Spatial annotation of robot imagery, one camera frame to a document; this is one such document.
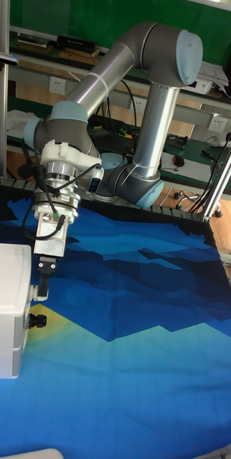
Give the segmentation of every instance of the black tool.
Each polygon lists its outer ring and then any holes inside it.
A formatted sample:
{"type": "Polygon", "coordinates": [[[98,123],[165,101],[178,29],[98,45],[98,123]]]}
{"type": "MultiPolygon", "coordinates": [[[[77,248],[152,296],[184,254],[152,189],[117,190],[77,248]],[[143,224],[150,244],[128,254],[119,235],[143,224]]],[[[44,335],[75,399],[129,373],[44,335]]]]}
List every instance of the black tool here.
{"type": "Polygon", "coordinates": [[[208,153],[206,150],[202,150],[202,153],[207,156],[209,159],[212,159],[213,161],[216,161],[217,159],[214,158],[210,153],[208,153]]]}
{"type": "Polygon", "coordinates": [[[176,167],[184,166],[184,158],[183,158],[183,156],[175,155],[174,156],[174,165],[176,167]]]}

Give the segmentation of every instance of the white paper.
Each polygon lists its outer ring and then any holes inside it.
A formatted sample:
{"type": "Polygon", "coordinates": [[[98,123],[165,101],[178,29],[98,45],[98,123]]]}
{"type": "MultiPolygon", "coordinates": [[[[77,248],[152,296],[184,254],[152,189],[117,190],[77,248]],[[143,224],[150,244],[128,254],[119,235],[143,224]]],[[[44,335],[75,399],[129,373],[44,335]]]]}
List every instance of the white paper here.
{"type": "Polygon", "coordinates": [[[36,118],[33,113],[25,113],[20,110],[12,110],[7,113],[6,132],[8,136],[23,138],[24,127],[29,120],[36,118]]]}
{"type": "Polygon", "coordinates": [[[209,81],[220,82],[224,86],[228,86],[228,79],[221,65],[202,62],[198,77],[209,81]]]}
{"type": "Polygon", "coordinates": [[[170,172],[170,174],[189,177],[190,179],[205,181],[206,183],[211,176],[211,168],[208,164],[200,164],[189,159],[184,159],[184,165],[176,167],[174,165],[174,156],[169,153],[162,153],[161,163],[160,170],[165,170],[165,172],[170,172]]]}

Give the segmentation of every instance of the electronic device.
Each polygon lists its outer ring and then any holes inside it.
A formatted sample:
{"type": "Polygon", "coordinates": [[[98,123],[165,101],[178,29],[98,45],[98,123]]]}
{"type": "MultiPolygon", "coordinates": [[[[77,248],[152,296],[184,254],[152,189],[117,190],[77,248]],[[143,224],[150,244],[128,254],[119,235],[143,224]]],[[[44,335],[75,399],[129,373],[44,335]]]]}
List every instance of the electronic device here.
{"type": "Polygon", "coordinates": [[[183,158],[183,156],[175,155],[174,156],[174,165],[177,166],[177,167],[183,167],[184,166],[184,158],[183,158]]]}
{"type": "Polygon", "coordinates": [[[186,91],[196,94],[207,94],[212,89],[212,81],[197,78],[191,85],[184,88],[186,91]]]}
{"type": "Polygon", "coordinates": [[[18,57],[0,52],[0,64],[18,65],[18,57]]]}

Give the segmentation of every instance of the aluminum frame post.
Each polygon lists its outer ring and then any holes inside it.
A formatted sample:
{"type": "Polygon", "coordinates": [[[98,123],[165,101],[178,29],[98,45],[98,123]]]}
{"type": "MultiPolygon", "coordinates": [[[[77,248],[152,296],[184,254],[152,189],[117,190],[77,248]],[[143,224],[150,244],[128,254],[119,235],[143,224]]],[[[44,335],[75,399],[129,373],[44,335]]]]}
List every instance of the aluminum frame post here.
{"type": "Polygon", "coordinates": [[[227,155],[227,158],[222,165],[219,176],[217,177],[216,182],[212,185],[212,190],[209,194],[207,202],[204,206],[202,213],[202,220],[208,221],[213,214],[215,207],[217,206],[220,197],[227,186],[228,181],[231,176],[231,147],[227,155]]]}
{"type": "MultiPolygon", "coordinates": [[[[0,0],[0,51],[9,53],[9,18],[11,0],[0,0]]],[[[5,64],[0,71],[0,184],[6,178],[6,114],[8,100],[8,71],[5,64]]]]}

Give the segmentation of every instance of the white plastic drawer unit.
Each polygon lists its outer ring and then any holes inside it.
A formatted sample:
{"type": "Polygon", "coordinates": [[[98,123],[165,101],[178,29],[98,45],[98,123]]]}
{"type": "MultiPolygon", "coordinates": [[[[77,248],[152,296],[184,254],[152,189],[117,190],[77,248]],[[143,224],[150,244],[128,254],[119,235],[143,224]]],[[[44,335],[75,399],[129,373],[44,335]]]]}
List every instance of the white plastic drawer unit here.
{"type": "Polygon", "coordinates": [[[31,247],[0,244],[0,378],[19,376],[30,308],[31,247]]]}

